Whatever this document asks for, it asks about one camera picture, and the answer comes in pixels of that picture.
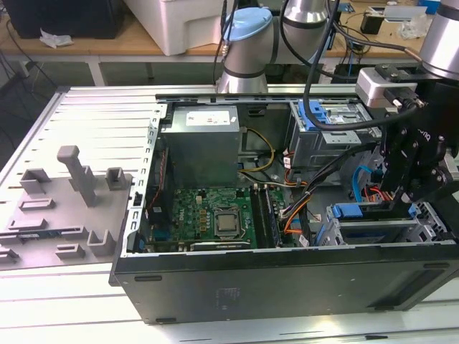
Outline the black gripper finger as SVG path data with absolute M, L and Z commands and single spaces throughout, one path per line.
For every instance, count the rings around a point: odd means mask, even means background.
M 398 212 L 403 208 L 402 194 L 410 181 L 410 171 L 419 150 L 415 132 L 406 125 L 390 125 L 384 130 L 380 153 L 384 156 L 384 177 L 381 190 L 395 193 L 385 208 Z
M 444 166 L 412 170 L 404 189 L 410 201 L 437 201 L 453 193 L 453 175 Z

